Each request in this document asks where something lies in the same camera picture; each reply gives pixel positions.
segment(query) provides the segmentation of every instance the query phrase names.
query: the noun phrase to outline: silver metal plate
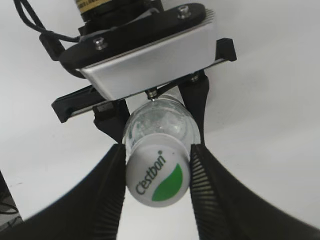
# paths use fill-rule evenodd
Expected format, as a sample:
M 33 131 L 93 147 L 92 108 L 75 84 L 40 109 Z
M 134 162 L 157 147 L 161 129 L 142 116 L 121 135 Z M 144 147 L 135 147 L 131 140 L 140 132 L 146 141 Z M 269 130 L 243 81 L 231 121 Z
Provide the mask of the silver metal plate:
M 79 70 L 105 99 L 124 99 L 212 65 L 217 40 L 215 13 L 207 10 L 193 28 Z

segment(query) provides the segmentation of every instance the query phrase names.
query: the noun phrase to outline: screw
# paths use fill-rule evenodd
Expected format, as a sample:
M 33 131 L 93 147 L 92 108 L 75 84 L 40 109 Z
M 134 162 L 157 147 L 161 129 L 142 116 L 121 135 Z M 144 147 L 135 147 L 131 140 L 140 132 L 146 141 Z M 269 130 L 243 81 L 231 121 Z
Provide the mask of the screw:
M 158 91 L 156 87 L 148 89 L 147 91 L 145 91 L 145 93 L 147 94 L 148 99 L 152 101 L 154 101 L 158 97 Z
M 102 50 L 105 49 L 108 46 L 108 43 L 105 42 L 105 39 L 103 37 L 96 38 L 93 40 L 93 43 L 95 45 L 95 49 Z
M 200 78 L 200 73 L 199 73 L 199 71 L 196 71 L 196 72 L 194 72 L 194 73 L 191 74 L 191 79 L 190 79 L 190 81 L 191 81 L 192 83 L 195 83 L 195 82 L 197 82 L 197 81 L 199 80 L 199 78 Z
M 178 7 L 178 19 L 187 19 L 191 16 L 191 12 L 188 5 L 182 5 Z

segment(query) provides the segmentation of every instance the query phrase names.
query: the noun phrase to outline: clear plastic bottle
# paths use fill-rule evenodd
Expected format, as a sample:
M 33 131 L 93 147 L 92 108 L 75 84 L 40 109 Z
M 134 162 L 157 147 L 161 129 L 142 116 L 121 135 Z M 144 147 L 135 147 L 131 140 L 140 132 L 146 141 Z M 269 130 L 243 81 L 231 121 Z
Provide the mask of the clear plastic bottle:
M 164 95 L 139 107 L 124 131 L 131 194 L 150 207 L 166 207 L 183 197 L 190 184 L 190 149 L 200 143 L 192 115 Z
M 131 155 L 140 139 L 156 133 L 175 137 L 188 151 L 192 144 L 200 143 L 200 133 L 194 118 L 181 102 L 170 95 L 149 101 L 132 113 L 123 137 L 127 156 Z

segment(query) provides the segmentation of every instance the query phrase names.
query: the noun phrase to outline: green logo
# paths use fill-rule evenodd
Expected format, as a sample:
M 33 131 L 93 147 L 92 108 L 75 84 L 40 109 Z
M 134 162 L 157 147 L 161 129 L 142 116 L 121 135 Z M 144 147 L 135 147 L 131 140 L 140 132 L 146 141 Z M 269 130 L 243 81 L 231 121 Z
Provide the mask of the green logo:
M 161 202 L 174 197 L 182 186 L 183 174 L 179 164 L 153 193 L 152 201 Z
M 146 171 L 146 175 L 142 181 L 140 181 L 135 190 L 139 195 L 144 195 L 146 190 L 150 187 L 153 180 L 156 179 L 158 173 L 163 169 L 166 164 L 166 160 L 162 156 L 162 151 L 159 151 L 159 157 L 153 166 L 149 167 Z M 159 184 L 152 195 L 152 201 L 162 202 L 174 197 L 180 190 L 183 182 L 183 172 L 181 166 L 177 164 L 173 172 Z

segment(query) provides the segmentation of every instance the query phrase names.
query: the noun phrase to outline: bolt head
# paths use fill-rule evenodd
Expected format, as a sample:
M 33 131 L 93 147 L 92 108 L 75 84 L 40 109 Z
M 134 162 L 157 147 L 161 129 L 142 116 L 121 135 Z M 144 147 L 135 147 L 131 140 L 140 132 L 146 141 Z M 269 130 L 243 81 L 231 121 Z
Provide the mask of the bolt head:
M 98 37 L 94 39 L 93 43 L 95 45 L 95 49 L 99 51 L 102 49 L 105 49 L 108 46 L 108 44 L 105 42 L 105 39 L 103 37 Z
M 178 7 L 178 18 L 179 19 L 187 19 L 191 16 L 191 12 L 188 5 L 182 5 Z

